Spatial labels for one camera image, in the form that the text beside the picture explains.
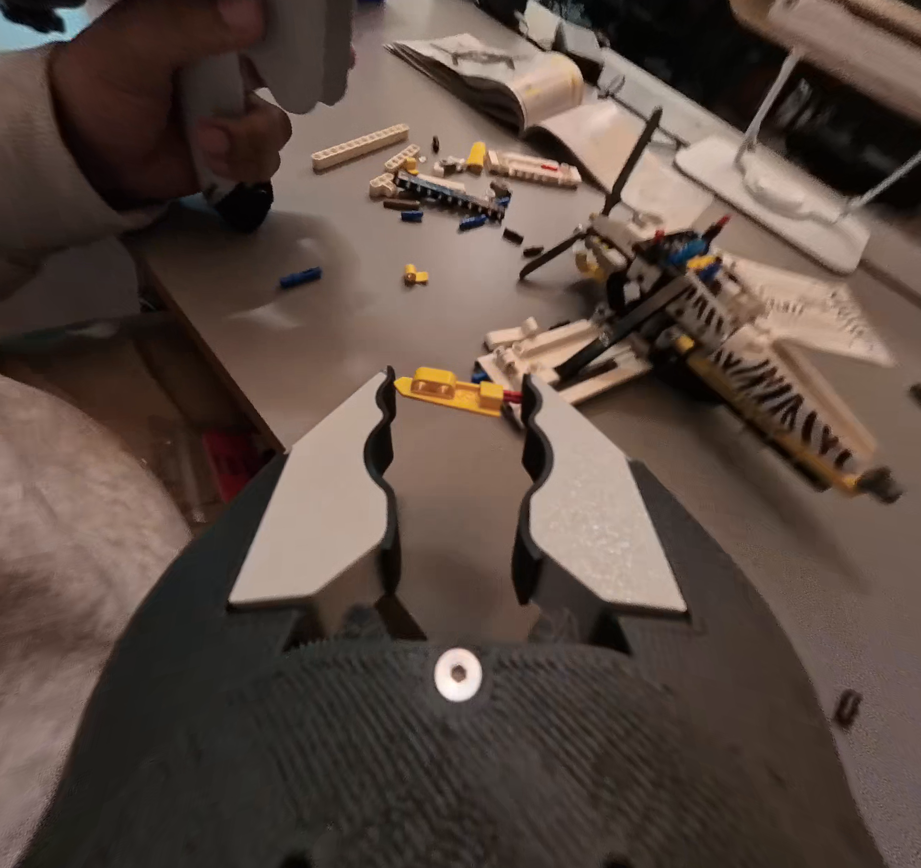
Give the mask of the person's left hand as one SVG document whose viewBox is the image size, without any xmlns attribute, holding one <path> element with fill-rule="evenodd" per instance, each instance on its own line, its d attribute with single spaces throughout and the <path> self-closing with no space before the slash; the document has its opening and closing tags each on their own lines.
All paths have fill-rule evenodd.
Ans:
<svg viewBox="0 0 921 868">
<path fill-rule="evenodd" d="M 250 94 L 244 114 L 203 117 L 187 134 L 178 73 L 238 54 L 265 30 L 262 0 L 122 0 L 52 48 L 49 79 L 63 138 L 88 183 L 128 210 L 201 189 L 193 155 L 234 183 L 271 180 L 292 126 Z"/>
</svg>

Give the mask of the long white lego beam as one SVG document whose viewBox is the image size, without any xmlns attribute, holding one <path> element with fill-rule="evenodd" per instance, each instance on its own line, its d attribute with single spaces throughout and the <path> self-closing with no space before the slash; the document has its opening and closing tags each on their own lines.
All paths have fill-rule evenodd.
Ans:
<svg viewBox="0 0 921 868">
<path fill-rule="evenodd" d="M 409 138 L 409 133 L 408 124 L 398 123 L 318 150 L 311 156 L 312 170 L 320 174 L 374 152 L 391 148 L 401 142 L 405 143 Z"/>
</svg>

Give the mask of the yellow lego lever piece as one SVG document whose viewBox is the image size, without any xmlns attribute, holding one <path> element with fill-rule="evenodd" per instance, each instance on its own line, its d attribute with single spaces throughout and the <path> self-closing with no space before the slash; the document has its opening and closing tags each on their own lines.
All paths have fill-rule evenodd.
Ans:
<svg viewBox="0 0 921 868">
<path fill-rule="evenodd" d="M 505 391 L 496 383 L 464 382 L 453 372 L 430 367 L 396 378 L 394 388 L 407 399 L 489 418 L 499 418 L 505 403 Z"/>
</svg>

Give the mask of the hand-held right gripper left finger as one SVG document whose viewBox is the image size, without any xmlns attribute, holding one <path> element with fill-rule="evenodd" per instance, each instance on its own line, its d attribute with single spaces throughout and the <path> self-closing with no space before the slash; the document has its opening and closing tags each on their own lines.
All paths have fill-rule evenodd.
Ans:
<svg viewBox="0 0 921 868">
<path fill-rule="evenodd" d="M 377 372 L 286 453 L 228 595 L 234 611 L 292 610 L 330 636 L 401 579 L 393 460 L 395 372 Z"/>
</svg>

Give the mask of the zebra striped lego plane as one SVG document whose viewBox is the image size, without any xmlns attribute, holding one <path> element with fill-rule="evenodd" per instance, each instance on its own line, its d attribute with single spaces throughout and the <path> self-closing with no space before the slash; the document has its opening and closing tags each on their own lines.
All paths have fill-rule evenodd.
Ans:
<svg viewBox="0 0 921 868">
<path fill-rule="evenodd" d="M 799 348 L 892 365 L 892 356 L 846 287 L 727 255 L 708 229 L 632 236 L 611 219 L 662 107 L 647 118 L 600 214 L 542 252 L 523 281 L 577 243 L 602 272 L 606 306 L 595 339 L 553 368 L 560 386 L 630 338 L 658 371 L 728 408 L 817 491 L 869 495 L 895 504 L 903 494 L 876 462 L 872 435 Z"/>
</svg>

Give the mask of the white laptop stand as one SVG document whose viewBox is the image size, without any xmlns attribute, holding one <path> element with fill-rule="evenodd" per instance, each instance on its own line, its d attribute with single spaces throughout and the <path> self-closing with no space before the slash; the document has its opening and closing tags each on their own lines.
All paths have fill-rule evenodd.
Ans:
<svg viewBox="0 0 921 868">
<path fill-rule="evenodd" d="M 730 0 L 736 20 L 787 54 L 743 136 L 696 141 L 680 173 L 831 272 L 855 271 L 869 241 L 858 213 L 919 166 L 920 154 L 861 194 L 842 197 L 761 150 L 761 132 L 800 63 L 919 121 L 919 10 L 902 0 Z"/>
</svg>

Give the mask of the black lego beam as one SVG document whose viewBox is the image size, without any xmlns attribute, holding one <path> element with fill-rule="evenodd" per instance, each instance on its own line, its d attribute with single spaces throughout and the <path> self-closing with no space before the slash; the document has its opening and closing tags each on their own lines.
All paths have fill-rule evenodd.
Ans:
<svg viewBox="0 0 921 868">
<path fill-rule="evenodd" d="M 501 224 L 506 217 L 506 207 L 489 199 L 468 194 L 465 191 L 448 188 L 430 179 L 399 171 L 393 176 L 398 190 L 412 197 L 449 210 L 462 213 L 465 217 L 484 217 L 487 222 Z"/>
</svg>

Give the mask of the lego instruction booklet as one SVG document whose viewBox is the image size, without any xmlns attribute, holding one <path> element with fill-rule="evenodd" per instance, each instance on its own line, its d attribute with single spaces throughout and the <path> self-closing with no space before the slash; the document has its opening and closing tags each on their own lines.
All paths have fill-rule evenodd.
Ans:
<svg viewBox="0 0 921 868">
<path fill-rule="evenodd" d="M 386 49 L 503 122 L 520 140 L 552 141 L 583 180 L 603 191 L 612 188 L 642 131 L 639 118 L 596 98 L 577 65 L 557 52 L 513 53 L 467 33 L 395 41 Z M 713 200 L 651 148 L 642 153 L 622 196 L 624 206 L 666 231 L 692 225 Z"/>
</svg>

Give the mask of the grey sweatshirt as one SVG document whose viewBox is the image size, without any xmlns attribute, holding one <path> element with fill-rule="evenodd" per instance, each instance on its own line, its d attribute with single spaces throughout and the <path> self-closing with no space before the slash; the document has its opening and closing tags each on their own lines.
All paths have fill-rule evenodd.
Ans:
<svg viewBox="0 0 921 868">
<path fill-rule="evenodd" d="M 107 430 L 2 377 L 2 866 L 33 836 L 114 644 L 189 540 Z"/>
</svg>

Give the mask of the white lego panel red stripe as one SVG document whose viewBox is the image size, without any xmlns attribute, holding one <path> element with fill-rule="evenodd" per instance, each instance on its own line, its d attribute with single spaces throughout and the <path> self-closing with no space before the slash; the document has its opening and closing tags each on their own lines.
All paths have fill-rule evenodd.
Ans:
<svg viewBox="0 0 921 868">
<path fill-rule="evenodd" d="M 582 184 L 580 171 L 569 164 L 520 152 L 487 149 L 487 170 L 501 178 L 576 190 Z"/>
</svg>

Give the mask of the white lego wing assembly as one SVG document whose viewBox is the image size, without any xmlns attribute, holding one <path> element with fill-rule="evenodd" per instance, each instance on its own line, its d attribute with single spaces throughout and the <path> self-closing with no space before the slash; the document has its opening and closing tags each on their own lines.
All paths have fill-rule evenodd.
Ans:
<svg viewBox="0 0 921 868">
<path fill-rule="evenodd" d="M 598 339 L 602 324 L 591 319 L 542 328 L 534 318 L 514 328 L 491 331 L 473 375 L 507 390 L 520 390 L 525 375 L 544 379 L 573 406 L 581 405 L 648 375 L 652 366 L 641 348 L 627 340 L 595 358 L 572 379 L 561 381 L 556 368 Z"/>
</svg>

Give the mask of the person's left forearm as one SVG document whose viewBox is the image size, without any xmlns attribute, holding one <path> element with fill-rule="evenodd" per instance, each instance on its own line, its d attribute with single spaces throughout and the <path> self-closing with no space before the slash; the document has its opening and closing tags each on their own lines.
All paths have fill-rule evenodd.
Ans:
<svg viewBox="0 0 921 868">
<path fill-rule="evenodd" d="M 117 211 L 66 147 L 50 83 L 58 42 L 1 56 L 1 299 L 61 251 L 150 225 L 162 206 Z"/>
</svg>

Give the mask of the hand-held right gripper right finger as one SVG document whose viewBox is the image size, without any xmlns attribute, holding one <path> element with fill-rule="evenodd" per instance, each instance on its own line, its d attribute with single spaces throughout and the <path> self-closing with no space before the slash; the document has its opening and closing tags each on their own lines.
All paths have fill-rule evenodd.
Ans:
<svg viewBox="0 0 921 868">
<path fill-rule="evenodd" d="M 521 504 L 515 597 L 573 634 L 606 614 L 681 621 L 689 612 L 630 460 L 546 381 L 521 388 Z"/>
</svg>

